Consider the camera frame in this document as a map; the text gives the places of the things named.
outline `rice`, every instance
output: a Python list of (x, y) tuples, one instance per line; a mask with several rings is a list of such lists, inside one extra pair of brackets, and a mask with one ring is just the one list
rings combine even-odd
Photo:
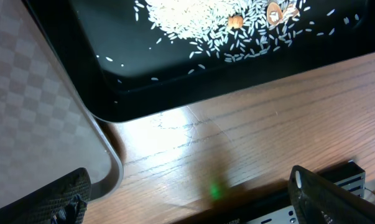
[(329, 13), (326, 14), (326, 16), (330, 16), (331, 14), (333, 14), (335, 12), (335, 9), (332, 9)]

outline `wooden surface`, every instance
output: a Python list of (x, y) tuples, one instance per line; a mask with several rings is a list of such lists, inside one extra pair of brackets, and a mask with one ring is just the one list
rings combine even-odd
[(210, 208), (213, 183), (253, 189), (297, 164), (354, 159), (375, 179), (375, 54), (110, 128), (124, 180), (84, 223), (168, 223)]

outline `pile of rice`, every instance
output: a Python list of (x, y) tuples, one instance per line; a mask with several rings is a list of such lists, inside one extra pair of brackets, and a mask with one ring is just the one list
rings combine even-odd
[(146, 0), (149, 20), (180, 39), (198, 38), (227, 24), (252, 0)]

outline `gray checkered mat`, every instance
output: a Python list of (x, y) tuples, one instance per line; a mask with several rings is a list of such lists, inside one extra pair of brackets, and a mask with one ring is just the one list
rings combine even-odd
[(79, 167), (92, 182), (110, 168), (79, 102), (11, 1), (0, 0), (0, 208)]

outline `tray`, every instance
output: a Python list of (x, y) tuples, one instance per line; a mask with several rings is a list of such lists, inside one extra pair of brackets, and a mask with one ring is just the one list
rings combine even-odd
[[(267, 54), (235, 63), (224, 61), (224, 53), (242, 53), (229, 50), (236, 43), (233, 35), (220, 49), (220, 59), (215, 52), (209, 57), (205, 51), (190, 59), (190, 52), (197, 48), (189, 42), (195, 40), (175, 39), (171, 44), (158, 27), (150, 29), (146, 9), (140, 8), (136, 21), (132, 0), (24, 2), (85, 106), (97, 118), (110, 122), (147, 116), (375, 52), (375, 0), (306, 0), (300, 20), (290, 30), (291, 34), (292, 30), (303, 32), (290, 47), (283, 44), (273, 52), (272, 44)], [(327, 16), (332, 9), (334, 13)], [(335, 33), (328, 35), (333, 28)], [(268, 33), (277, 37), (276, 29)], [(255, 31), (252, 39), (256, 38), (260, 35)], [(246, 50), (260, 50), (255, 41), (244, 44)]]

